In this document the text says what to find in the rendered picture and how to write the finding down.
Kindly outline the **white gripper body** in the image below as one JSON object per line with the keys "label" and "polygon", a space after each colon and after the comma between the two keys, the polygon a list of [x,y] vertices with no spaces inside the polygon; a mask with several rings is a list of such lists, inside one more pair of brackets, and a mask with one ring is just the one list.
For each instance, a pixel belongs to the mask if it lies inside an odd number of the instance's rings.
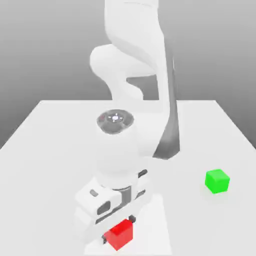
{"label": "white gripper body", "polygon": [[79,192],[79,227],[85,244],[101,237],[126,218],[136,217],[152,197],[151,188],[140,188],[132,195],[131,188],[113,190],[83,188]]}

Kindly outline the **small red cube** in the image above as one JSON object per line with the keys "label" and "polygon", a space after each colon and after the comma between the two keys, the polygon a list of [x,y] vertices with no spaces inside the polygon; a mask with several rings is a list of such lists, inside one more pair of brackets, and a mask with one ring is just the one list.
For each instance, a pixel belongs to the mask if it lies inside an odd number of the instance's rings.
{"label": "small red cube", "polygon": [[124,219],[104,234],[106,241],[118,251],[133,239],[133,223]]}

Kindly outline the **small green cube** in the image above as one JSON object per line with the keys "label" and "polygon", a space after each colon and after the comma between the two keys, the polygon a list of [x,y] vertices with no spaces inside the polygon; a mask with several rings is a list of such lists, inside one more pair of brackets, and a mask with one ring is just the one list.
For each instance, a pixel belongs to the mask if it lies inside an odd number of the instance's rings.
{"label": "small green cube", "polygon": [[213,194],[218,194],[228,190],[230,177],[222,169],[209,170],[204,183]]}

